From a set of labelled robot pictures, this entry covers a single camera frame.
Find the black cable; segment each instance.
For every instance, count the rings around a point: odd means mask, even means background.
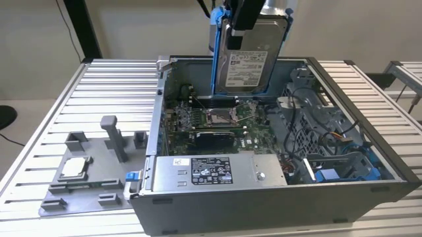
[[[210,12],[209,12],[209,9],[207,9],[207,6],[206,6],[206,3],[205,3],[205,0],[197,0],[197,1],[198,1],[199,5],[201,5],[201,8],[202,8],[202,9],[203,9],[203,11],[205,11],[205,14],[206,14],[207,18],[210,18],[210,17],[211,17],[211,15],[210,15]]]
[[[404,91],[405,91],[405,89],[406,89],[406,85],[404,86],[404,89],[402,89],[402,91],[401,91],[401,93],[398,94],[398,97],[397,97],[397,99],[396,99],[396,103],[398,102],[398,99],[402,97],[402,94],[404,94]]]
[[[77,46],[75,46],[75,42],[74,42],[74,37],[73,37],[71,28],[70,28],[70,26],[69,26],[69,24],[67,24],[67,21],[66,21],[66,19],[65,19],[63,11],[62,11],[60,4],[59,4],[58,0],[55,0],[55,3],[58,4],[58,8],[59,8],[59,11],[60,11],[62,19],[63,19],[65,24],[66,24],[66,27],[67,27],[67,31],[69,31],[69,35],[70,35],[70,37],[71,37],[74,49],[75,49],[75,52],[77,52],[77,54],[78,54],[79,63],[82,63],[81,54],[79,54],[79,52],[78,52],[78,49],[77,49]]]
[[[352,129],[354,129],[354,127],[358,125],[358,123],[360,123],[360,120],[357,120],[357,121],[354,122],[354,124],[350,126],[350,128],[348,128],[345,131],[342,131],[342,132],[340,133],[340,135],[344,135],[346,132],[349,132]]]
[[[18,144],[18,145],[20,145],[20,146],[26,146],[24,144],[22,144],[22,143],[19,143],[19,142],[15,142],[14,140],[11,140],[11,139],[8,139],[2,133],[0,133],[0,136],[7,140],[7,141],[10,141],[11,143],[15,143],[15,144]]]

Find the hard drive label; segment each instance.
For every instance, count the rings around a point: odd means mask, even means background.
[[[263,73],[267,51],[234,51],[230,54],[226,86],[258,86]]]
[[[193,184],[233,184],[233,172],[229,157],[193,158]]]

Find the blue tab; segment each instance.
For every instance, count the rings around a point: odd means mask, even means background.
[[[139,181],[139,172],[129,172],[129,173],[126,174],[126,181],[127,181],[127,182]]]

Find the floor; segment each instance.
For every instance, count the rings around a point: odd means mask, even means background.
[[[26,144],[36,130],[55,100],[0,100],[0,105],[10,105],[18,111],[16,121],[0,133],[8,139]],[[0,179],[12,165],[23,147],[0,137]]]

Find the black component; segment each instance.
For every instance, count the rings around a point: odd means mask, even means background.
[[[251,30],[255,26],[265,0],[229,0],[233,19],[231,29],[237,31]]]
[[[189,95],[194,92],[194,89],[189,89],[189,94],[186,94],[186,97],[182,97],[183,95],[183,88],[187,87],[190,88],[190,86],[193,86],[191,84],[186,83],[186,84],[182,84],[181,87],[179,87],[179,94],[178,94],[178,99],[179,100],[183,100],[183,99],[187,99]]]
[[[86,1],[65,0],[82,50],[87,58],[103,58]]]
[[[373,143],[369,141],[362,142],[362,147],[370,148],[373,146]]]
[[[8,127],[18,118],[16,109],[8,105],[0,105],[0,130]]]
[[[215,131],[215,130],[230,130],[230,129],[243,129],[242,126],[213,126],[213,127],[195,127],[195,130],[198,131]]]
[[[134,132],[134,144],[137,149],[145,149],[147,147],[149,136],[145,131]]]
[[[233,17],[230,21],[231,30],[251,30],[255,26],[265,0],[229,0],[226,5],[231,9]],[[242,36],[227,37],[227,49],[238,50],[242,47]]]
[[[392,61],[392,64],[396,66],[402,66],[404,64],[400,61]]]
[[[235,99],[231,100],[222,100],[222,99],[214,99],[214,100],[193,100],[193,108],[195,109],[202,109],[203,106],[207,109],[214,109],[214,108],[233,108],[237,106],[237,101]]]
[[[221,150],[233,147],[235,142],[235,134],[233,132],[199,132],[195,134],[197,149]]]
[[[227,49],[239,50],[242,47],[242,40],[243,40],[242,36],[229,36],[227,42],[226,42]]]
[[[356,62],[352,61],[352,60],[345,60],[345,63],[346,63],[348,65],[356,65]]]
[[[210,17],[211,17],[211,15],[210,15],[210,12],[209,12],[209,9],[207,9],[207,6],[206,6],[206,3],[205,3],[205,0],[197,0],[197,1],[198,1],[198,3],[199,3],[201,8],[202,8],[202,9],[203,9],[203,11],[205,11],[206,17],[207,17],[207,18],[210,18]]]
[[[154,205],[162,205],[162,204],[173,204],[173,198],[165,197],[165,198],[155,198],[153,199]]]
[[[366,75],[382,90],[389,88],[396,80],[396,76],[390,73],[366,73]]]
[[[94,61],[94,58],[85,58],[82,60],[82,63],[93,63],[93,61]]]

